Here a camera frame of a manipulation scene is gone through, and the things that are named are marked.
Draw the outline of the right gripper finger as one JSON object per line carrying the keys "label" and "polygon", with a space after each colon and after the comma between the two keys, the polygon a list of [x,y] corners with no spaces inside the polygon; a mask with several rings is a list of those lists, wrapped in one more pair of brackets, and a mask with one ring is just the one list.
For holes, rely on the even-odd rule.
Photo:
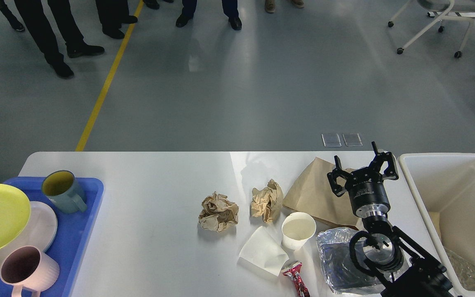
{"label": "right gripper finger", "polygon": [[398,180],[396,160],[391,152],[381,151],[375,141],[371,142],[375,157],[368,165],[367,177],[370,182],[383,182],[384,180]]}
{"label": "right gripper finger", "polygon": [[[357,175],[342,169],[341,160],[338,156],[334,156],[334,159],[335,167],[327,174],[327,178],[333,194],[336,197],[341,197],[345,192],[351,190],[355,184],[358,184],[359,179]],[[345,180],[344,185],[338,184],[337,179],[340,177]]]}

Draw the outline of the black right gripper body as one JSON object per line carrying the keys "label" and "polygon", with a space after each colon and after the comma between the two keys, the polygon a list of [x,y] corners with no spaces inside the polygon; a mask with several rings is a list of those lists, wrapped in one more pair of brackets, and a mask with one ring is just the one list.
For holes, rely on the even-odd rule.
{"label": "black right gripper body", "polygon": [[363,180],[353,177],[346,181],[353,214],[359,218],[370,216],[370,211],[379,211],[381,215],[390,211],[390,202],[381,180]]}

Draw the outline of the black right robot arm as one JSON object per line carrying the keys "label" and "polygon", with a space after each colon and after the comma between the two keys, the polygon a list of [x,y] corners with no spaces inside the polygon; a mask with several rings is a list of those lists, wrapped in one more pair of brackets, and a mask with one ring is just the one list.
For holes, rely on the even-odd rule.
{"label": "black right robot arm", "polygon": [[363,231],[349,241],[349,257],[360,272],[377,278],[383,297],[450,297],[446,267],[388,220],[390,202],[385,180],[398,180],[396,161],[372,142],[374,158],[367,167],[347,172],[335,156],[327,177],[332,192],[348,193],[351,210],[361,218]]}

